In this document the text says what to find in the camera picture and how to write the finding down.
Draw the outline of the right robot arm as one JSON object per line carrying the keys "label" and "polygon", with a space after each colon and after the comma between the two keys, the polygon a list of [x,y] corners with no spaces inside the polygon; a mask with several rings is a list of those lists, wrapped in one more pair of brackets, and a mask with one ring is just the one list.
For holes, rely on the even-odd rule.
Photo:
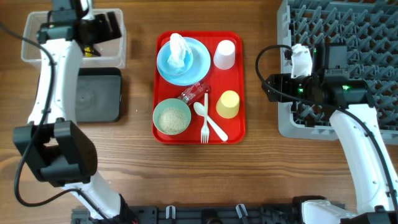
{"label": "right robot arm", "polygon": [[260,76],[271,102],[301,102],[330,112],[329,122],[343,147],[354,183],[357,212],[318,196],[294,198],[298,223],[397,223],[397,174],[379,130],[368,84],[349,77],[347,46],[313,50],[283,45],[290,73]]}

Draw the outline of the white rice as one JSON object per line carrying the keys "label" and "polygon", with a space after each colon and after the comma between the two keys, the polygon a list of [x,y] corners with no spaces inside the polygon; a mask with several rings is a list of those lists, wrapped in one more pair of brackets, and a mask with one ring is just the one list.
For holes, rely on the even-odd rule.
{"label": "white rice", "polygon": [[183,110],[167,108],[159,115],[160,129],[169,135],[181,133],[188,125],[188,118]]}

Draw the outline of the yellow plastic cup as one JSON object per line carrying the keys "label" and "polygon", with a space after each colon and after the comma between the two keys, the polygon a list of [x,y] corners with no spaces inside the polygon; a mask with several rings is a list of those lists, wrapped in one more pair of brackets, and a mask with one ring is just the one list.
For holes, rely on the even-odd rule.
{"label": "yellow plastic cup", "polygon": [[222,117],[231,119],[239,112],[240,97],[233,90],[225,91],[216,104],[216,111]]}

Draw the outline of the white tissue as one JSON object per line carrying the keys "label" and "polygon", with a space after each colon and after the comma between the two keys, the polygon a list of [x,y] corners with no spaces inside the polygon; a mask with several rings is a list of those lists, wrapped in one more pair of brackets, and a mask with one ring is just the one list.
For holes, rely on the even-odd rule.
{"label": "white tissue", "polygon": [[187,41],[178,33],[170,36],[170,56],[168,64],[173,68],[185,66],[185,60],[192,56],[192,50]]}

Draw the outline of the red clear plastic wrapper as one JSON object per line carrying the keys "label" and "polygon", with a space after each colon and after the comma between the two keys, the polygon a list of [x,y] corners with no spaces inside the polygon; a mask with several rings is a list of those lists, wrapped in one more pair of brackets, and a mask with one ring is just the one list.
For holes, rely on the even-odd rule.
{"label": "red clear plastic wrapper", "polygon": [[205,93],[210,91],[210,86],[207,83],[197,82],[184,90],[177,98],[182,100],[188,106],[198,101]]}

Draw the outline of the yellow candy wrapper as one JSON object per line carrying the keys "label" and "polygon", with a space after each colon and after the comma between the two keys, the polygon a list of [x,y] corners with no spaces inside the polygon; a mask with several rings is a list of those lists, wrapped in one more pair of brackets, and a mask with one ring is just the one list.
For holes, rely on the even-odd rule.
{"label": "yellow candy wrapper", "polygon": [[85,48],[85,57],[92,57],[92,56],[93,56],[93,53],[91,51],[91,48],[90,47],[86,47]]}

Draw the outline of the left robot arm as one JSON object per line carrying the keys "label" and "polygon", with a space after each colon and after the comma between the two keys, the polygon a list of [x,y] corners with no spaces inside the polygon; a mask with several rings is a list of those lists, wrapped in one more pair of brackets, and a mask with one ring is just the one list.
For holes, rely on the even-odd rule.
{"label": "left robot arm", "polygon": [[121,36],[114,12],[89,18],[88,10],[50,11],[33,45],[42,62],[34,108],[13,141],[40,182],[73,194],[94,223],[138,223],[123,196],[99,174],[95,145],[76,124],[78,74],[86,47]]}

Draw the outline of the mint green bowl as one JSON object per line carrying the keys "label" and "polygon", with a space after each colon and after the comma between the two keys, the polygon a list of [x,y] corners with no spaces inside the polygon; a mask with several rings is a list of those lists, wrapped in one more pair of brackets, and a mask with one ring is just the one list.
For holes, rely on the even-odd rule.
{"label": "mint green bowl", "polygon": [[188,125],[184,129],[184,130],[186,130],[191,122],[192,114],[191,114],[189,106],[186,103],[184,103],[182,100],[179,100],[176,98],[169,98],[169,99],[163,100],[155,107],[155,109],[153,111],[153,115],[152,115],[152,121],[155,125],[155,128],[158,131],[160,131],[161,133],[165,134],[160,129],[160,126],[159,126],[159,115],[161,112],[163,112],[163,110],[165,110],[167,108],[177,108],[177,109],[184,111],[184,113],[186,114],[186,116],[188,118]]}

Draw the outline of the pale pink plastic cup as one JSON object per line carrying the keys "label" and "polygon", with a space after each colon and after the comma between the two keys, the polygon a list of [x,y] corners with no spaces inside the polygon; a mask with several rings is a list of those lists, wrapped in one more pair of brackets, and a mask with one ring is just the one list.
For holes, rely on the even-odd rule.
{"label": "pale pink plastic cup", "polygon": [[230,69],[235,63],[235,44],[230,40],[222,40],[213,57],[214,65],[221,70]]}

